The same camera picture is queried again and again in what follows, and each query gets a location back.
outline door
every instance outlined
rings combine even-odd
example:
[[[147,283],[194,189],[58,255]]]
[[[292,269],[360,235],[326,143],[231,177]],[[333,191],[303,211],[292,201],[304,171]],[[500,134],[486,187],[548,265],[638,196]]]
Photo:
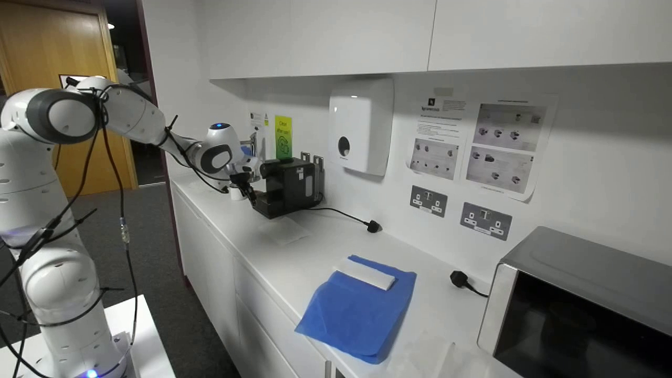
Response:
[[[0,76],[6,94],[61,88],[60,76],[105,76],[116,83],[105,10],[81,3],[0,0]],[[68,196],[81,187],[92,141],[64,145],[58,173]],[[127,189],[137,189],[128,140],[110,133],[110,150]],[[116,191],[103,134],[97,140],[83,194]]]

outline white countertop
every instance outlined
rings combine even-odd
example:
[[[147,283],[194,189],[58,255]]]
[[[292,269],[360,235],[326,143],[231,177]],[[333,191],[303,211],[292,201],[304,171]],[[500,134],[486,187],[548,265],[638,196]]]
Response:
[[[410,312],[385,364],[370,365],[313,343],[347,376],[443,376],[455,371],[455,364],[443,365],[455,355],[472,365],[460,376],[490,376],[497,367],[478,348],[486,300],[450,283],[453,267],[385,232],[370,235],[363,225],[341,214],[294,213],[270,220],[251,202],[217,194],[188,171],[172,171],[170,182],[172,191],[180,191],[238,250],[297,324],[313,293],[348,255],[419,273]]]
[[[105,310],[110,332],[113,336],[133,332],[133,307],[134,302],[131,298]],[[41,360],[41,355],[46,355],[46,345],[43,341],[43,335],[26,338],[24,357],[31,361],[38,371],[41,371],[41,364],[37,364],[37,360]],[[137,324],[134,345],[131,348],[131,357],[133,357],[137,378],[175,378],[175,372],[170,367],[167,350],[155,330],[146,297],[138,297],[138,324]],[[0,376],[11,376],[12,371],[14,371],[12,353],[6,350],[0,350]],[[31,375],[27,372],[27,367],[21,365],[20,376],[27,378]]]

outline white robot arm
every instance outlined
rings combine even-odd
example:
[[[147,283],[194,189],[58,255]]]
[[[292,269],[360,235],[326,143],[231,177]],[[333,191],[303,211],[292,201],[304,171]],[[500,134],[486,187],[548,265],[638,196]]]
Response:
[[[41,375],[118,378],[128,353],[110,335],[97,269],[77,232],[68,232],[73,224],[68,220],[69,202],[52,171],[51,145],[81,143],[107,127],[161,147],[209,180],[227,182],[247,173],[240,141],[227,127],[213,127],[206,141],[176,136],[151,101],[103,78],[85,81],[73,91],[24,91],[6,101],[0,121],[0,237],[14,255],[51,353]]]

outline paper towel dispenser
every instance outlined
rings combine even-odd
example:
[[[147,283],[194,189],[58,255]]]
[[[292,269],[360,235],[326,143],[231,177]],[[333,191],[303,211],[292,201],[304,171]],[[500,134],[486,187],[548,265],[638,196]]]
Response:
[[[395,109],[392,81],[360,81],[331,97],[333,130],[343,168],[385,177]]]

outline microwave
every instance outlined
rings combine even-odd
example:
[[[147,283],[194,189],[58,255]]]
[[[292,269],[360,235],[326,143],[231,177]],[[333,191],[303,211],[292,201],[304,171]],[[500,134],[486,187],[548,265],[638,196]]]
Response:
[[[529,378],[671,378],[672,267],[536,229],[496,269],[480,348]]]

